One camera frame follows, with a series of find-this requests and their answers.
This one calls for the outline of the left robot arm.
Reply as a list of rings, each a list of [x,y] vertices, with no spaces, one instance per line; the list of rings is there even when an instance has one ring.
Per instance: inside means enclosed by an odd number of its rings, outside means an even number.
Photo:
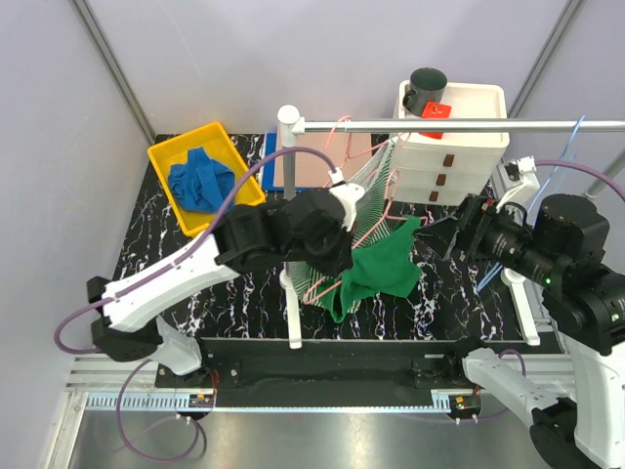
[[[210,377],[198,341],[160,315],[196,292],[249,272],[304,262],[335,277],[352,264],[362,186],[306,190],[291,200],[238,204],[185,247],[138,274],[104,286],[94,345],[116,362],[151,359],[191,387]]]

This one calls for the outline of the green white striped tank top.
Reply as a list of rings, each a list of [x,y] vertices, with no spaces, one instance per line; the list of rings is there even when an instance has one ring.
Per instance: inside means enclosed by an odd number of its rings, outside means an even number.
[[[391,159],[395,153],[396,143],[397,139],[393,138],[393,140],[389,141],[384,147],[377,149],[369,162],[367,162],[361,170],[351,177],[351,181],[353,183],[363,186],[366,191],[365,197],[362,200],[362,205],[357,208],[353,231],[353,242],[356,237],[359,237],[366,232],[380,217],[385,205],[385,201],[383,200],[385,183],[389,173],[391,172]],[[376,232],[360,247],[374,244],[389,235],[391,232],[392,230],[386,222],[385,224],[379,226]],[[318,281],[320,277],[326,277],[326,282],[318,288],[318,290],[324,290],[328,285],[333,284],[337,279],[341,279],[341,276],[342,274],[339,274],[337,277],[325,276],[313,267],[305,265],[296,270],[296,274],[292,279],[292,282],[300,302],[304,304],[303,297],[305,293],[314,283]],[[319,300],[315,301],[311,305],[323,308]]]

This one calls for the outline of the blue tank top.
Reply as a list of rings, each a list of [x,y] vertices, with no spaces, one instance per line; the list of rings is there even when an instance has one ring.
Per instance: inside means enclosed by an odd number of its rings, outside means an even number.
[[[185,210],[216,213],[235,183],[234,173],[212,159],[204,148],[190,149],[187,162],[174,164],[168,186],[176,202]]]

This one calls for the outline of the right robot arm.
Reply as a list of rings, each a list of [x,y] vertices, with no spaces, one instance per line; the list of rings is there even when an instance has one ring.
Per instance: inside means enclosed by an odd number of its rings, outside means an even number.
[[[457,252],[494,261],[542,288],[571,358],[572,397],[541,389],[476,338],[455,342],[442,370],[452,386],[490,392],[553,468],[624,464],[624,277],[603,262],[608,231],[590,200],[558,193],[541,202],[533,226],[516,222],[512,203],[469,195],[415,232],[440,258]]]

